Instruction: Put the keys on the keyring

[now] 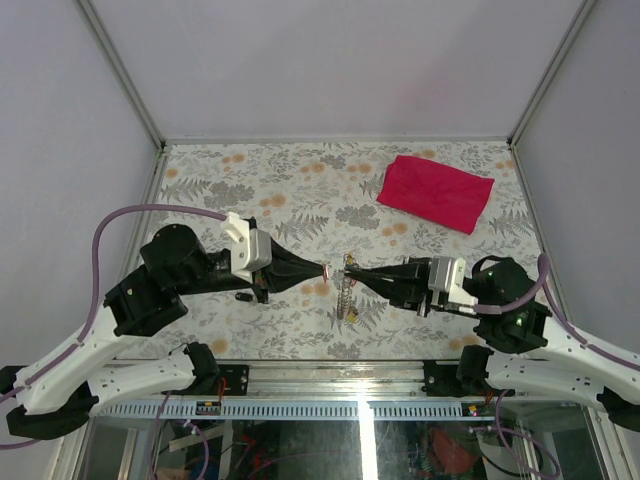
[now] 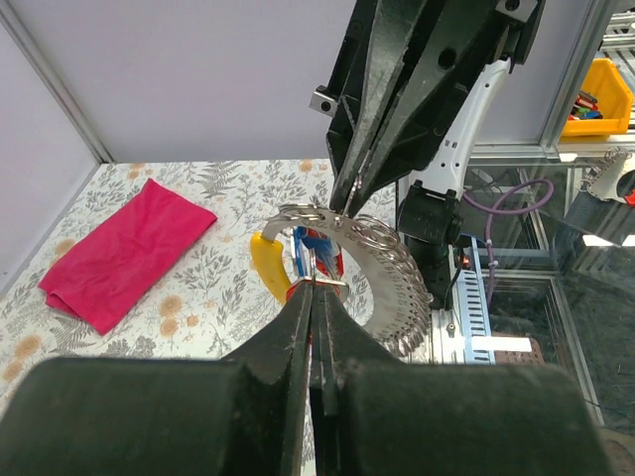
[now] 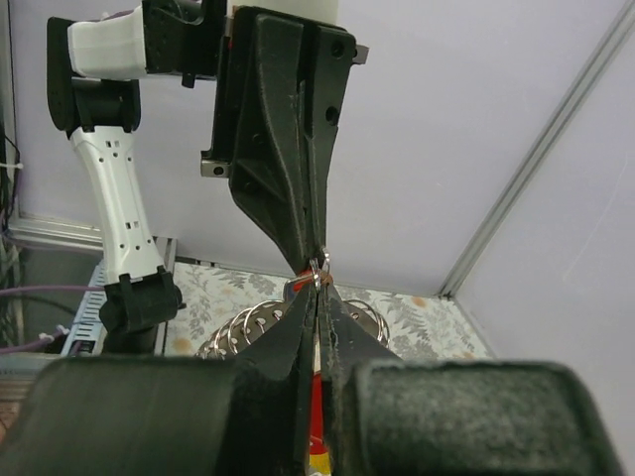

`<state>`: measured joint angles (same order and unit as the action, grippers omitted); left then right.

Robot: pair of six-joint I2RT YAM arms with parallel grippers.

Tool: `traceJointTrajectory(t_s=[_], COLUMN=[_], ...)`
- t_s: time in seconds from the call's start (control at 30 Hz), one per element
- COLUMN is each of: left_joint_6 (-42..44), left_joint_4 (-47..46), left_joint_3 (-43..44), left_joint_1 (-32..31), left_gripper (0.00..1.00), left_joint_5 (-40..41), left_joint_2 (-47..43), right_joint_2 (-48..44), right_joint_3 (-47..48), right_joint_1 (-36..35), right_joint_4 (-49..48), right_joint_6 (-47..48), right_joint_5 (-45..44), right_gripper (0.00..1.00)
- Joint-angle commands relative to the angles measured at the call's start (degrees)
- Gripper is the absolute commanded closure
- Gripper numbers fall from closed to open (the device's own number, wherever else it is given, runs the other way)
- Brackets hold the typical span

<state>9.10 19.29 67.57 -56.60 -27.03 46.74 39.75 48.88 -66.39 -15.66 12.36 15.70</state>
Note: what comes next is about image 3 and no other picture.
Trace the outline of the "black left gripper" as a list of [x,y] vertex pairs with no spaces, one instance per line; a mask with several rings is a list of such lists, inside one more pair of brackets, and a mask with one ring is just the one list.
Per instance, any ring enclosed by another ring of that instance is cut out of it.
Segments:
[[368,49],[335,25],[335,5],[234,4],[229,13],[201,173],[226,177],[232,169],[234,202],[301,273],[325,245],[326,183],[344,94]]

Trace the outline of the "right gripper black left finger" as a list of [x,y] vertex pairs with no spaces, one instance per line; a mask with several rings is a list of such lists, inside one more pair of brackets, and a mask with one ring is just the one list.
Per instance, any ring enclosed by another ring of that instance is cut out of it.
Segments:
[[225,360],[63,358],[32,385],[1,445],[5,475],[224,475],[237,371]]

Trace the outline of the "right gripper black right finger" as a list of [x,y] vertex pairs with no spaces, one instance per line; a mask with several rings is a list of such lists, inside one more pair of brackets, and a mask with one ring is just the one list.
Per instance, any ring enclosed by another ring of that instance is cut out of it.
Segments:
[[595,401],[549,361],[405,361],[334,287],[317,302],[323,437],[336,475],[621,475]]

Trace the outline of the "metal key organiser with rings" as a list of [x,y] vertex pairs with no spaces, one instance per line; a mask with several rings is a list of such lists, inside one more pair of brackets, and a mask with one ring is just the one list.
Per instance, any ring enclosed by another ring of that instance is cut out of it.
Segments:
[[393,357],[385,319],[369,304],[320,284],[327,253],[309,261],[314,281],[291,301],[269,299],[223,323],[196,352],[237,375],[223,433],[224,475],[338,475],[343,387],[353,367]]

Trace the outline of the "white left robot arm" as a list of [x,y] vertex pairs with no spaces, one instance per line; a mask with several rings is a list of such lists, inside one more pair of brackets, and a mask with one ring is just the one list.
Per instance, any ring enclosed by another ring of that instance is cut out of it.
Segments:
[[182,294],[154,242],[135,172],[139,82],[216,85],[206,176],[299,276],[329,273],[326,190],[350,70],[368,50],[318,1],[144,1],[100,20],[47,23],[55,126],[85,165],[97,202],[108,353],[150,354]]

